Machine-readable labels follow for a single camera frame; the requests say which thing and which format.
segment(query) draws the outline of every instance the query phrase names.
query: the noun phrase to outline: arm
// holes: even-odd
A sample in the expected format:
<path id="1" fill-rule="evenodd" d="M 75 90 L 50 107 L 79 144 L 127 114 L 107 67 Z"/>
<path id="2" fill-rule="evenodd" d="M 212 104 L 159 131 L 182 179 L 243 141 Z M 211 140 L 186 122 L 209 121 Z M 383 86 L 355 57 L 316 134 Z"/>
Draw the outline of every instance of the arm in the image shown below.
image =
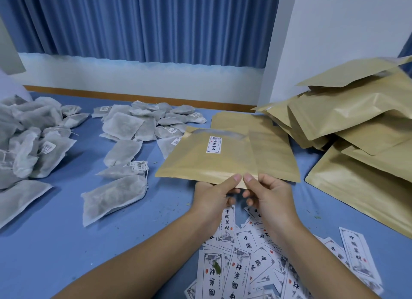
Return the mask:
<path id="1" fill-rule="evenodd" d="M 259 209 L 268 232 L 286 251 L 305 286 L 317 299 L 379 298 L 301 223 L 291 186 L 266 174 L 244 175 L 247 204 Z"/>
<path id="2" fill-rule="evenodd" d="M 54 298 L 152 297 L 216 232 L 223 209 L 234 203 L 226 194 L 240 179 L 240 175 L 234 175 L 215 186 L 198 182 L 192 207 L 186 214 L 141 244 L 86 273 Z"/>

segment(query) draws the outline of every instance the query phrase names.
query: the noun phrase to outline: stack of paper bags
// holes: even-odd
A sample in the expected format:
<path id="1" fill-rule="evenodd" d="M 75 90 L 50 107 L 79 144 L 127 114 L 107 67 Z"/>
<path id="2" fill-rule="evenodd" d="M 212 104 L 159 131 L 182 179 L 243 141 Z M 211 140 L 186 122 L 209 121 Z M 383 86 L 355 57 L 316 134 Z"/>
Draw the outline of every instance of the stack of paper bags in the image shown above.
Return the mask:
<path id="1" fill-rule="evenodd" d="M 187 127 L 186 133 L 156 172 L 219 184 L 236 173 L 255 178 L 267 173 L 300 182 L 300 173 L 287 134 L 264 116 L 221 112 L 212 129 Z M 243 181 L 237 187 L 246 188 Z"/>
<path id="2" fill-rule="evenodd" d="M 303 148 L 301 134 L 316 148 L 316 140 L 340 137 L 305 181 L 409 238 L 412 80 L 398 66 L 411 61 L 355 59 L 298 84 L 310 91 L 257 108 L 290 126 Z"/>

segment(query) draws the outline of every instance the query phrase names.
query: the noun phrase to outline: blue curtain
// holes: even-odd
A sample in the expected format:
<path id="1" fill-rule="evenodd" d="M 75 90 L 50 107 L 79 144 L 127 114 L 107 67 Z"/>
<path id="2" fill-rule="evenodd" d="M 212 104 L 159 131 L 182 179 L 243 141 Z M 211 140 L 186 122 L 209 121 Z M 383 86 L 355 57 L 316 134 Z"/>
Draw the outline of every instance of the blue curtain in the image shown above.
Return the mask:
<path id="1" fill-rule="evenodd" d="M 408 55 L 412 55 L 412 33 L 400 52 L 399 57 Z M 401 68 L 412 78 L 412 62 L 402 65 Z"/>
<path id="2" fill-rule="evenodd" d="M 0 0 L 18 52 L 264 68 L 278 0 Z"/>

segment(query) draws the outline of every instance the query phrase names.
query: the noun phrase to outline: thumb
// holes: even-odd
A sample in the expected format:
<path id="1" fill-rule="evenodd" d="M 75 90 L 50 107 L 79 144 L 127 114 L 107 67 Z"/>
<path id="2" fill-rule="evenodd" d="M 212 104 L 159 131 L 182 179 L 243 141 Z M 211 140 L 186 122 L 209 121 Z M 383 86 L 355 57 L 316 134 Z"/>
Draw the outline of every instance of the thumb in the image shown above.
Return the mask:
<path id="1" fill-rule="evenodd" d="M 261 199 L 263 193 L 267 191 L 267 188 L 264 187 L 258 180 L 256 180 L 250 173 L 246 172 L 243 175 L 243 180 L 245 181 L 246 186 L 252 190 L 255 195 Z"/>
<path id="2" fill-rule="evenodd" d="M 222 193 L 227 194 L 231 189 L 235 188 L 239 184 L 241 179 L 242 176 L 240 174 L 235 174 L 215 187 Z"/>

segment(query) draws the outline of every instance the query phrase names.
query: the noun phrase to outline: blue table surface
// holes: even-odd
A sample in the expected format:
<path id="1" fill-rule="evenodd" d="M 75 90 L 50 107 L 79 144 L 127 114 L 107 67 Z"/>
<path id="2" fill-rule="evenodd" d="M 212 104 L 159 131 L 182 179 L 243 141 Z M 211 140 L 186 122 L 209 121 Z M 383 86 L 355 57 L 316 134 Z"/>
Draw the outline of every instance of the blue table surface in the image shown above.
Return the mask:
<path id="1" fill-rule="evenodd" d="M 32 93 L 33 97 L 45 94 Z M 63 105 L 75 104 L 83 112 L 94 107 L 129 102 L 49 95 Z M 209 128 L 217 110 L 198 109 Z M 0 229 L 0 297 L 49 298 L 69 283 L 121 252 L 141 243 L 180 217 L 192 203 L 194 182 L 157 178 L 163 163 L 155 141 L 146 142 L 137 160 L 147 160 L 149 189 L 138 202 L 84 228 L 81 193 L 109 182 L 95 174 L 105 169 L 103 158 L 115 144 L 99 137 L 100 118 L 75 128 L 77 142 L 57 168 L 40 181 L 54 188 L 29 205 Z M 302 180 L 322 152 L 301 149 L 291 140 Z M 303 224 L 313 234 L 330 236 L 342 246 L 339 226 L 365 235 L 383 280 L 383 298 L 411 298 L 406 287 L 412 277 L 412 240 L 312 187 L 296 183 L 293 196 Z M 244 199 L 236 204 L 236 223 L 245 222 Z M 156 298 L 185 298 L 183 291 L 196 278 L 198 252 L 158 291 Z"/>

